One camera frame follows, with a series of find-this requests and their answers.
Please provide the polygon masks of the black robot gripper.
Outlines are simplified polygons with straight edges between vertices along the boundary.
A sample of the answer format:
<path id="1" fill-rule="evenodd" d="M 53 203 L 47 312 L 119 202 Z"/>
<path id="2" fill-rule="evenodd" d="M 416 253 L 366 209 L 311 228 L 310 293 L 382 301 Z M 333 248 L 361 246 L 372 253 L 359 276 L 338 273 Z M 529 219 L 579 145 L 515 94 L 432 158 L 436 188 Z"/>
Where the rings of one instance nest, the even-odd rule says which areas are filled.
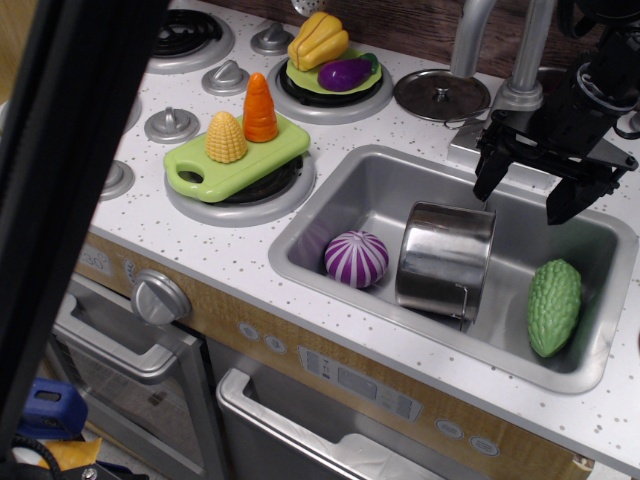
<path id="1" fill-rule="evenodd" d="M 546 200 L 547 223 L 561 225 L 591 206 L 638 168 L 604 139 L 639 100 L 629 70 L 608 72 L 593 63 L 569 70 L 535 111 L 497 109 L 478 140 L 481 151 L 473 193 L 486 201 L 514 163 L 563 180 Z"/>

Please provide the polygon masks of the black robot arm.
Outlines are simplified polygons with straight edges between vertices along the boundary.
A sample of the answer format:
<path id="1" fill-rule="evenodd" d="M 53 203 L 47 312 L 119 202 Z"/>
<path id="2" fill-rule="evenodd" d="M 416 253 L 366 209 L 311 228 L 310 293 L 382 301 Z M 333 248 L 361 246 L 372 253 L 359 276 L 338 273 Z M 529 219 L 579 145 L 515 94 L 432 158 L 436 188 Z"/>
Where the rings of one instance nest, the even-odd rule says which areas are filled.
<path id="1" fill-rule="evenodd" d="M 558 87 L 529 111 L 495 109 L 479 137 L 474 195 L 485 201 L 522 164 L 559 178 L 546 200 L 547 221 L 563 224 L 612 194 L 625 173 L 637 169 L 631 155 L 605 140 L 625 139 L 619 119 L 639 103 L 639 4 L 636 1 L 560 1 L 558 25 L 569 38 L 595 26 L 604 30 L 591 52 L 578 56 Z"/>

